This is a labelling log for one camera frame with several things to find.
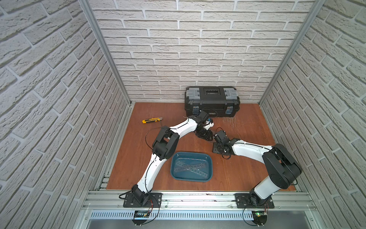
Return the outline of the teal plastic tray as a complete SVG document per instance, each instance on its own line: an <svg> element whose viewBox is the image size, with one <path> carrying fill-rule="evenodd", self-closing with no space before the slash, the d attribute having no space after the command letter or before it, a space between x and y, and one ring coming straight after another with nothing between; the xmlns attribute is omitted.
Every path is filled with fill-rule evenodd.
<svg viewBox="0 0 366 229"><path fill-rule="evenodd" d="M172 158L170 172L176 180L208 182L213 176L213 162L207 154L177 152Z"/></svg>

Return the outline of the yellow utility knife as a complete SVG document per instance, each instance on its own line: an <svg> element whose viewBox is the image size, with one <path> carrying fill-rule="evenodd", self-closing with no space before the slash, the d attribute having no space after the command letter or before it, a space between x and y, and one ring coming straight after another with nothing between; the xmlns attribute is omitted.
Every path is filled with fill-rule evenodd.
<svg viewBox="0 0 366 229"><path fill-rule="evenodd" d="M147 124L147 123L154 123L154 122L160 122L162 121L163 118L162 117L156 117L156 118L148 118L148 119L144 119L142 120L143 124Z"/></svg>

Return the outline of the right controller board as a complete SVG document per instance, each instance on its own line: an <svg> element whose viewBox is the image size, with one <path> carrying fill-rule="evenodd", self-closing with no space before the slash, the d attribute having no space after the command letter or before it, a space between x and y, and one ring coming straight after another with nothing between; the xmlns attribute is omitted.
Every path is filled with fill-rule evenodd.
<svg viewBox="0 0 366 229"><path fill-rule="evenodd" d="M267 213L265 213L264 211L253 211L252 216L252 222L254 223L254 225L256 225L257 227L265 226L267 222Z"/></svg>

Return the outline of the left controller board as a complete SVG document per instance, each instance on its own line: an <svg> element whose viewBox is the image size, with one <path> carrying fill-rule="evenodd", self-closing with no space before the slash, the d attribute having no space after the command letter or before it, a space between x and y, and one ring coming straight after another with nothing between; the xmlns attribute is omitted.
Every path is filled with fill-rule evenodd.
<svg viewBox="0 0 366 229"><path fill-rule="evenodd" d="M149 220L150 214L149 210L135 210L132 221L135 226L141 226Z"/></svg>

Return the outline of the clear stencil ruler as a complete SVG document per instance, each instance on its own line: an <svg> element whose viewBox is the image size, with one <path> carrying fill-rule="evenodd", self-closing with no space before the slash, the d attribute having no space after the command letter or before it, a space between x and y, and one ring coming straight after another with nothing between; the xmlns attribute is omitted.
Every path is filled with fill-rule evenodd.
<svg viewBox="0 0 366 229"><path fill-rule="evenodd" d="M202 168L206 168L206 167L207 167L206 163L198 163L198 164L189 165L189 164L183 163L181 161L177 161L173 170L175 173L190 171L201 177L208 178L208 173L201 170Z"/></svg>
<svg viewBox="0 0 366 229"><path fill-rule="evenodd" d="M182 161L176 161L175 165L174 165L174 169L173 169L173 174L177 175L178 173L187 172L187 171L195 173L199 169L200 166L201 166L201 163L189 165L189 164L183 163Z"/></svg>
<svg viewBox="0 0 366 229"><path fill-rule="evenodd" d="M176 161L175 166L173 168L174 172L183 172L183 171L198 171L201 168L207 167L206 163L198 163L189 165L182 161Z"/></svg>

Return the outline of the black plastic toolbox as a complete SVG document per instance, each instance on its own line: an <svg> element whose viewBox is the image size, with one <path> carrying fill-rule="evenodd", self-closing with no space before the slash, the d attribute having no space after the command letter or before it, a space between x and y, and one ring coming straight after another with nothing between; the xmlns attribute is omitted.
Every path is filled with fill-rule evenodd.
<svg viewBox="0 0 366 229"><path fill-rule="evenodd" d="M234 87L190 86L185 91L187 116L205 111L210 117L233 117L240 110L240 98Z"/></svg>

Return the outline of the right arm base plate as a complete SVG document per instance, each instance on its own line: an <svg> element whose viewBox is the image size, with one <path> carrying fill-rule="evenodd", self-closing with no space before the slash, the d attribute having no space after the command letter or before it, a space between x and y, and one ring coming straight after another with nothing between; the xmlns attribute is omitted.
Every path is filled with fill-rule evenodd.
<svg viewBox="0 0 366 229"><path fill-rule="evenodd" d="M254 193L235 193L235 202L238 209L274 209L272 196L260 199Z"/></svg>

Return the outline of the controller board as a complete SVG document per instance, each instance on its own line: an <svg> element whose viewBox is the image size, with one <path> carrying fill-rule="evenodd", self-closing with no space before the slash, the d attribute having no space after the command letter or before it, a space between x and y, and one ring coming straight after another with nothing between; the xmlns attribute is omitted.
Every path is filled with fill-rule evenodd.
<svg viewBox="0 0 366 229"><path fill-rule="evenodd" d="M257 227L265 226L267 222L267 213L265 213L264 211L253 211L252 216L252 222L254 223L254 225L256 225Z"/></svg>
<svg viewBox="0 0 366 229"><path fill-rule="evenodd" d="M149 210L135 210L132 221L135 226L141 226L149 220L150 214Z"/></svg>

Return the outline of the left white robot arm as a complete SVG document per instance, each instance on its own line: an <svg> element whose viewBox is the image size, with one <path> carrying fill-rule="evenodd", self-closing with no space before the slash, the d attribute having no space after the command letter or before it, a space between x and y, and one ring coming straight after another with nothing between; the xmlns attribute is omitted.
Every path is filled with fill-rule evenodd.
<svg viewBox="0 0 366 229"><path fill-rule="evenodd" d="M208 113L201 111L197 115L189 116L184 122L176 126L161 127L151 147L152 155L149 165L142 178L131 189L133 197L140 204L146 204L150 199L150 192L160 169L175 153L179 139L194 132L197 137L211 141L213 133L210 128L213 126L213 119L209 117Z"/></svg>

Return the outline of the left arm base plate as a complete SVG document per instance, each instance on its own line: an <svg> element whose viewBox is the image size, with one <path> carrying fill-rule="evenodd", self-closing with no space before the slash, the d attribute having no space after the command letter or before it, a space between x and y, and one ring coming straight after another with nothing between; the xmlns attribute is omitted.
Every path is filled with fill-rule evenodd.
<svg viewBox="0 0 366 229"><path fill-rule="evenodd" d="M145 195L142 199L136 198L134 193L127 193L124 197L124 208L159 208L162 202L162 193L152 192L149 195Z"/></svg>

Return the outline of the aluminium front rail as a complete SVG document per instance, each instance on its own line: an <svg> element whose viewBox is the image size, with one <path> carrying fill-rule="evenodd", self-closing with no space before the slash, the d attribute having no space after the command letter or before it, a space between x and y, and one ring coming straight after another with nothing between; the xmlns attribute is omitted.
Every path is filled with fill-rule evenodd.
<svg viewBox="0 0 366 229"><path fill-rule="evenodd" d="M82 210L132 210L139 206L125 203L124 191L90 191L82 204ZM160 191L160 210L260 210L269 207L271 211L316 211L317 208L306 192L280 191L272 195L269 203L260 208L237 205L237 193L228 191Z"/></svg>

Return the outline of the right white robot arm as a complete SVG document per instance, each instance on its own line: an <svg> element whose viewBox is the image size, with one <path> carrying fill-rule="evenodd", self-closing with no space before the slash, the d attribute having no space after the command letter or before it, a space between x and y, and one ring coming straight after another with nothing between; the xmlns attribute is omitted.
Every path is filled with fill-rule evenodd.
<svg viewBox="0 0 366 229"><path fill-rule="evenodd" d="M281 144L261 146L241 139L214 136L213 152L222 156L244 156L266 166L268 176L250 190L252 205L263 205L272 194L287 189L302 173L302 167Z"/></svg>

